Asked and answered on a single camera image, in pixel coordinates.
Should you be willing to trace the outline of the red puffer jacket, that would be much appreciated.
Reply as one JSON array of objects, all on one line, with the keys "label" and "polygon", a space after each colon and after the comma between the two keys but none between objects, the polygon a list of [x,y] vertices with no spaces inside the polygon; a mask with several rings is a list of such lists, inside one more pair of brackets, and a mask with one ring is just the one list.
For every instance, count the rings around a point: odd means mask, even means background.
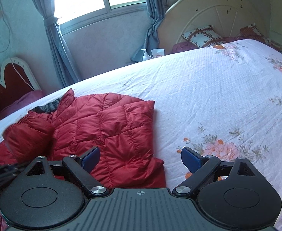
[{"label": "red puffer jacket", "polygon": [[39,107],[8,126],[0,165],[23,164],[44,155],[59,161],[93,147],[100,159],[91,175],[113,188],[164,188],[164,162],[154,156],[154,101],[116,93],[77,97],[67,91],[57,107]]}]

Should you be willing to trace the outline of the white floral bed sheet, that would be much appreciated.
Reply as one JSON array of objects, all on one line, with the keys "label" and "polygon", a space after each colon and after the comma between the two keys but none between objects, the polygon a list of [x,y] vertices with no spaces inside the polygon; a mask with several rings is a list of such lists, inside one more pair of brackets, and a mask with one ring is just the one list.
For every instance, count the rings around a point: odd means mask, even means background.
[{"label": "white floral bed sheet", "polygon": [[[282,230],[278,51],[240,40],[116,69],[7,116],[0,142],[8,126],[30,110],[55,109],[69,90],[154,101],[154,156],[164,162],[166,186],[105,186],[107,196],[85,196],[65,179],[62,159],[40,155],[0,191],[0,230]],[[197,196],[172,194],[192,175],[184,147],[221,160]]]}]

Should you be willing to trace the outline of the purple blanket on side bed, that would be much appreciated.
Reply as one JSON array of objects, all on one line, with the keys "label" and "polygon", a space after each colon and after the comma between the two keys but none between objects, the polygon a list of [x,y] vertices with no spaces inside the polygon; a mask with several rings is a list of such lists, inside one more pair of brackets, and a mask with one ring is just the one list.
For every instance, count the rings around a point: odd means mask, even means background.
[{"label": "purple blanket on side bed", "polygon": [[14,113],[15,111],[43,98],[44,96],[45,94],[42,90],[34,90],[23,95],[21,98],[0,111],[0,120]]}]

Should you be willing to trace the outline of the white pump bottle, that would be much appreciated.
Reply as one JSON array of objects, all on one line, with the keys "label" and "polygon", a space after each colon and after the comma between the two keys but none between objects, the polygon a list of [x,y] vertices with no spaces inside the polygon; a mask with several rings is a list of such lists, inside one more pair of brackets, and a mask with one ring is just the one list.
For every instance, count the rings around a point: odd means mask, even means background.
[{"label": "white pump bottle", "polygon": [[142,49],[142,52],[143,52],[142,61],[151,59],[151,56],[147,53],[146,49]]}]

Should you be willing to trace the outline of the white tissue box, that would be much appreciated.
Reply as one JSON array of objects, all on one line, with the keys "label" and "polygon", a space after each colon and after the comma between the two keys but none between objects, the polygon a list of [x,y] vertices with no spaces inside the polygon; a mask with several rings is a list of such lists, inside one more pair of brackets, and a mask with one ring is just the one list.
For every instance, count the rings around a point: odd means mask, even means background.
[{"label": "white tissue box", "polygon": [[164,49],[152,49],[151,53],[152,53],[152,58],[158,58],[158,57],[165,56]]}]

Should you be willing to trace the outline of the patterned white brown pillow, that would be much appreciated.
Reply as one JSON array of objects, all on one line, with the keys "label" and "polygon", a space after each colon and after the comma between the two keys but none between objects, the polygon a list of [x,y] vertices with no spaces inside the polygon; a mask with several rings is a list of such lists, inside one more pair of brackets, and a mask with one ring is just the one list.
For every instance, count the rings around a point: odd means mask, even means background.
[{"label": "patterned white brown pillow", "polygon": [[211,25],[189,30],[181,35],[182,39],[196,46],[205,48],[227,43],[226,40],[216,33]]}]

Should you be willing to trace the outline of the red patterned pillow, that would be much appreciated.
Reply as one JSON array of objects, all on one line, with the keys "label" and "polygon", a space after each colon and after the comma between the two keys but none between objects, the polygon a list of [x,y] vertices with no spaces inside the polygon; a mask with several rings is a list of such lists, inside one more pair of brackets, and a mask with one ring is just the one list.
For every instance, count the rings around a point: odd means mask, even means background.
[{"label": "red patterned pillow", "polygon": [[265,35],[262,34],[260,30],[257,28],[255,23],[241,28],[240,34],[245,39],[252,39],[252,40],[259,41],[267,46],[270,46],[271,48],[279,52],[282,52],[282,46],[279,43],[275,42],[274,40],[271,40],[270,38],[265,37]]}]

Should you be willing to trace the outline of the cream round headboard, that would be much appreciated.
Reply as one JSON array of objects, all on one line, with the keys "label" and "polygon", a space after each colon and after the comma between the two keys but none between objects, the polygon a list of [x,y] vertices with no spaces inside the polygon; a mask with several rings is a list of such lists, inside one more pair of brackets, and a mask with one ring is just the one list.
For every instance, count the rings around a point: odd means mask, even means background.
[{"label": "cream round headboard", "polygon": [[249,0],[178,0],[165,13],[158,28],[159,47],[170,54],[183,41],[185,32],[211,25],[222,37],[235,37],[240,29],[255,23],[268,35],[264,19]]}]

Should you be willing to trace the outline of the right grey curtain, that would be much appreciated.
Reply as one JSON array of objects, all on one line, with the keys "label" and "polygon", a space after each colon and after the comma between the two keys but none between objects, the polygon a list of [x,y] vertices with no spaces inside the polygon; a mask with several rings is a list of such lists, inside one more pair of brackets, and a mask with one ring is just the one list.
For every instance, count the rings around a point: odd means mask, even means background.
[{"label": "right grey curtain", "polygon": [[132,62],[142,61],[142,49],[146,49],[146,52],[149,54],[152,49],[157,49],[160,44],[158,28],[165,18],[165,7],[163,0],[146,0],[146,5],[150,19],[150,26],[146,31],[143,45],[138,48],[131,57]]}]

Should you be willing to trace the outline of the grey curtain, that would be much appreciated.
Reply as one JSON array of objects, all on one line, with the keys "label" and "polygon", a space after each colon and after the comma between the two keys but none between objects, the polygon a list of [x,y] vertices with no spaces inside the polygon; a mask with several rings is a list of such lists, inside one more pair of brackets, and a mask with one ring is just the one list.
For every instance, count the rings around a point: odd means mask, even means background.
[{"label": "grey curtain", "polygon": [[32,0],[37,11],[43,18],[43,23],[48,38],[53,64],[59,82],[63,87],[80,82],[80,75],[77,70],[71,52],[63,38],[55,17],[54,0]]},{"label": "grey curtain", "polygon": [[143,45],[138,48],[131,57],[132,62],[142,61],[142,49],[146,49],[146,52],[149,54],[152,49],[157,49],[160,44],[158,28],[165,18],[165,7],[163,0],[146,0],[146,5],[150,19],[150,26],[146,31]]}]

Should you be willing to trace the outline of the left grey curtain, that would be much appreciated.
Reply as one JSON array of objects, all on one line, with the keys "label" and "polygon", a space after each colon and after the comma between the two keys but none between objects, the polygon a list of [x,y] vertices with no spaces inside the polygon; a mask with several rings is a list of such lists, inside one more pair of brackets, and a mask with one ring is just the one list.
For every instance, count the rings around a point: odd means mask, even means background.
[{"label": "left grey curtain", "polygon": [[71,52],[63,38],[55,17],[54,0],[32,0],[37,11],[43,18],[43,23],[48,38],[53,64],[59,82],[63,87],[80,82],[80,75],[77,70]]}]

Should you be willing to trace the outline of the window with white frame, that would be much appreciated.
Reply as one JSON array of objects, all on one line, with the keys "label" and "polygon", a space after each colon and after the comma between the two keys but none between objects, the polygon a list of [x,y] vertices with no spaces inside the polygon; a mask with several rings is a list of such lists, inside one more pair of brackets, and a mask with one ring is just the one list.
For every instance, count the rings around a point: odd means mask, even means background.
[{"label": "window with white frame", "polygon": [[145,0],[54,0],[63,35],[118,15],[146,9]]}]

